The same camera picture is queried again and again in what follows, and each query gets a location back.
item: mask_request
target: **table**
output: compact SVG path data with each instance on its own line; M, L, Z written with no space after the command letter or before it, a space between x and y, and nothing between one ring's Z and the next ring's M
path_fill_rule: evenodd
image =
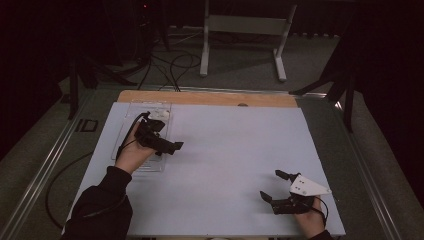
M256 33L268 35L280 35L281 42L277 49L274 49L274 61L277 68L278 79L286 81L286 72L284 70L281 54L286 44L287 36L297 5L290 6L290 12L286 19L276 18L254 18L241 16L223 16L209 13L209 0L205 0L205 20L204 20L204 40L203 51L200 64L200 75L208 75L209 64L209 32L233 32L233 33Z
M171 110L174 121L170 123L172 125L170 140L183 140L185 146L167 159L165 171L134 175L127 188L134 210L129 235L155 237L301 235L292 216L273 215L271 207L259 196L259 191L263 190L276 198L288 197L289 183L274 176L273 171L276 167L284 168L282 170L287 172L301 171L305 176L319 179L321 184L328 185L306 122L299 124L299 120L302 121L303 118L301 110L296 108L294 98L289 95L124 91L112 107L76 198L88 186L97 184L104 176L104 169L113 164L108 158L111 157L116 137L120 132L123 117L129 106L128 101L131 100L172 101L175 105ZM214 106L219 104L218 102L226 106ZM240 103L249 107L234 107ZM230 128L225 128L226 125L230 125L229 119L225 119L225 116L234 112L237 114L231 115L231 119L239 117L241 119L237 121L239 126L232 125ZM209 121L208 114L217 118ZM263 119L275 128L263 127L266 125L262 124ZM257 129L250 128L250 122L258 123L260 126ZM224 144L216 144L213 149L205 148L209 145L204 145L204 141L210 141L212 144L218 142L215 141L214 134L219 131L214 127L224 134L228 133L228 136L219 139L225 142ZM233 135L244 136L243 132L246 129L262 141L243 137L238 139L241 146L231 142ZM278 138L283 142L267 141L266 137ZM308 147L293 149L293 146L299 148L304 144ZM258 155L256 150L246 149L246 146L249 146L249 149L255 149L255 146L259 146L260 149L268 147L274 151L265 151L267 155L263 156L262 152ZM238 154L244 151L249 156L251 154L256 156L249 158L248 155L243 155L242 158L238 158ZM212 160L204 158L205 154ZM331 195L323 196L323 199L331 209L328 229L334 235L344 235L334 200Z

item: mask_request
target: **transparent plastic box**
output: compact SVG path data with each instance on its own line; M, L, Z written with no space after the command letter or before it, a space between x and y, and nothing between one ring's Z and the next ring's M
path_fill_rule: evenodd
M112 160L116 160L116 154L118 152L119 146L121 146L122 141L128 133L132 123L135 118L144 112L150 112L149 118L161 120L165 123L163 129L159 132L160 137L167 139L169 132L169 123L171 120L171 103L167 102L141 102L133 101L128 107L127 114L124 118L124 123L122 124L121 131L119 132L118 139L115 143L114 150L112 152ZM166 157L168 154L162 154L158 156L153 154L150 156L147 161L137 170L138 172L162 172L165 169Z

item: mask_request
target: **person's left hand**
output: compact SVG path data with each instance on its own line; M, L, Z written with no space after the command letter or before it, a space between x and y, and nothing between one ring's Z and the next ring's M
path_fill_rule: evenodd
M135 139L134 134L139 126L137 122L125 142L124 147L115 162L115 167L132 174L156 151L154 149L141 146Z

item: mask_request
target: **gray carpet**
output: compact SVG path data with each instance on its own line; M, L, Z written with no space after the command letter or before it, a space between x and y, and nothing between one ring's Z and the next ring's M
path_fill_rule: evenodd
M175 33L187 32L187 30L174 31ZM199 76L199 67L190 69L178 81L181 90L193 87L254 91L296 90L319 78L338 41L337 38L311 40L296 36L289 38L283 53L288 80L286 83L281 83L277 80L271 54L272 48L278 44L278 38L268 38L256 44L224 44L222 40L225 40L227 36L215 37L221 41L212 42L209 75L202 78ZM191 38L172 45L172 48L200 55L201 42L199 38ZM160 52L162 50L163 46L159 45L153 54L168 61L172 61L175 56L181 54ZM190 61L189 57L184 57L176 63L188 65ZM168 77L170 76L169 64L158 58L154 58L153 64L142 89L157 90L165 84L167 79L161 71L166 71ZM146 70L147 68L129 76L128 79L140 82ZM177 76L183 71L178 68L174 70ZM95 148L111 104L117 99L119 92L125 89L103 75L98 77L101 84L97 90L85 91L85 94L90 97L78 119L97 120L99 127L95 132L72 134L51 176L69 162ZM323 86L315 92L326 92L328 87ZM347 232L342 239L387 239L385 228L379 219L379 210L375 208L375 202L370 197L376 193L370 193L366 187L360 164L357 162L358 158L364 160L367 169L371 172L378 194L383 197L400 236L403 239L424 239L423 209L414 198L387 142L366 109L361 95L355 94L353 135L347 133L340 125L338 112L326 101L320 98L304 97L298 99L298 104L305 113L324 170L337 198L337 207ZM32 177L54 145L57 136L68 123L66 120L68 107L61 103L54 105L0 162L1 228L5 226ZM360 156L355 152L355 147L360 149ZM70 167L52 187L50 207L61 224L64 223L70 210L88 159L89 157ZM60 230L49 220L44 208L45 191L46 187L35 201L16 239L59 238Z

